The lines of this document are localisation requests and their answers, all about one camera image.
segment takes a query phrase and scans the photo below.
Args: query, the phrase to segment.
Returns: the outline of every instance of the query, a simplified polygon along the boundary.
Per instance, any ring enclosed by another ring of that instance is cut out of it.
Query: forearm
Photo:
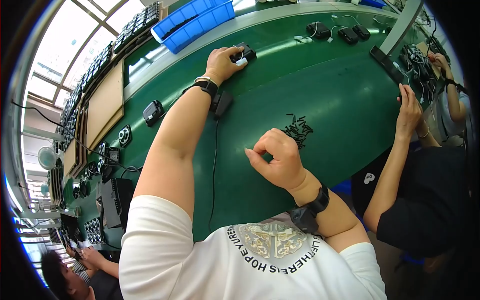
[[[158,155],[162,149],[169,149],[178,157],[191,160],[204,129],[210,103],[210,95],[202,91],[201,87],[190,88],[166,114],[148,156]]]
[[[427,123],[424,120],[420,121],[415,131],[417,132],[422,148],[441,147],[433,137]]]
[[[395,136],[390,155],[380,174],[372,199],[363,215],[363,220],[373,233],[377,232],[380,216],[395,203],[398,184],[407,159],[409,142],[410,138]]]
[[[318,196],[318,191],[322,187],[319,180],[308,170],[307,176],[303,183],[288,191],[298,206],[305,205]],[[331,190],[328,190],[330,201],[327,208],[318,213],[316,221],[318,224],[318,232],[328,238],[336,234],[352,229],[359,220],[352,213],[343,200]]]
[[[446,67],[445,75],[447,79],[453,80],[453,74],[450,68]],[[447,101],[448,101],[448,112],[450,113],[450,118],[452,121],[457,122],[463,119],[462,111],[460,108],[460,101],[458,101],[458,94],[456,92],[456,86],[453,84],[448,84],[446,87],[447,91]]]
[[[112,275],[115,278],[119,277],[119,264],[111,262],[107,259],[102,260],[102,262],[99,264],[98,268],[105,273]]]

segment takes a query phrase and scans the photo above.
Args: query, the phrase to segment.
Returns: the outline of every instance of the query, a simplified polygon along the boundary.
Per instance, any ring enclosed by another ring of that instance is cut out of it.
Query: white sleeve
[[[170,201],[137,196],[130,204],[121,243],[119,281],[123,298],[168,299],[193,249],[192,221]]]
[[[380,267],[372,244],[363,242],[351,245],[340,252],[340,255],[373,299],[387,299],[385,283],[380,276]]]

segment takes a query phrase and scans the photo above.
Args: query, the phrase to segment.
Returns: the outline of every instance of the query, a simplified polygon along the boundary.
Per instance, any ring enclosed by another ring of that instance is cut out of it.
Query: white fan
[[[63,162],[63,151],[59,150],[58,153],[55,153],[52,147],[41,147],[37,154],[38,163],[45,170],[51,170],[57,164],[57,159]]]

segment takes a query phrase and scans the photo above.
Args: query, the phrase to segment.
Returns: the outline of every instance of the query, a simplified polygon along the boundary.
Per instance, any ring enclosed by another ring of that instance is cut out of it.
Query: navy shirt
[[[388,149],[352,177],[352,200],[363,216],[390,154]],[[377,239],[412,255],[434,257],[457,244],[470,220],[463,147],[410,152],[397,199],[381,216]],[[370,175],[373,180],[366,180]]]

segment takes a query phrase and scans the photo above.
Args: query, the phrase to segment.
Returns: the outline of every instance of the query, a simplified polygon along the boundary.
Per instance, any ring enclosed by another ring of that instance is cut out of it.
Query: white connector
[[[237,65],[237,67],[240,67],[245,63],[247,63],[247,58],[246,57],[242,58],[241,60],[238,60],[235,64]]]

